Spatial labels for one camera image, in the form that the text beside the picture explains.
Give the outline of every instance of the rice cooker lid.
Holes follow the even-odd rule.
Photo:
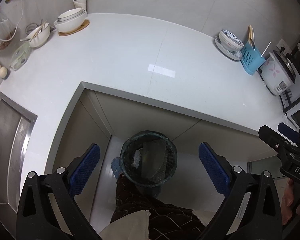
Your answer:
[[[274,50],[273,53],[282,65],[285,72],[288,74],[289,78],[292,80],[293,83],[295,83],[295,72],[292,68],[292,62],[290,60],[288,61],[287,58],[280,52]]]

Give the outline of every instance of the clear plastic bag with food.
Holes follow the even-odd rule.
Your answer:
[[[5,16],[0,9],[0,51],[9,46],[11,41],[6,41],[12,38],[16,26]]]

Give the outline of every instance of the human hand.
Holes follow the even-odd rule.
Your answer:
[[[285,225],[292,217],[292,210],[290,206],[292,205],[294,200],[293,196],[293,180],[289,179],[284,194],[282,197],[282,203],[281,203],[281,213],[282,213],[282,224]],[[296,213],[300,215],[300,205],[296,209]]]

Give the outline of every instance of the silver screw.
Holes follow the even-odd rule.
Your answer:
[[[263,174],[264,174],[266,177],[271,177],[271,173],[270,173],[269,171],[265,171]]]
[[[241,168],[240,166],[234,166],[233,170],[234,170],[236,173],[242,172],[242,168]]]
[[[60,167],[57,169],[57,173],[62,174],[63,172],[65,172],[65,168],[64,167]]]
[[[33,178],[35,176],[35,173],[33,171],[29,172],[28,177]]]

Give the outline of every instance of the electrical outlet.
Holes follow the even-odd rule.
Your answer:
[[[286,42],[283,39],[281,39],[279,41],[279,43],[277,44],[277,48],[279,49],[279,51],[281,50],[282,47],[284,48],[284,50],[282,52],[284,55],[287,53],[289,53],[289,54],[292,53],[292,50],[290,49],[289,45],[286,44]]]

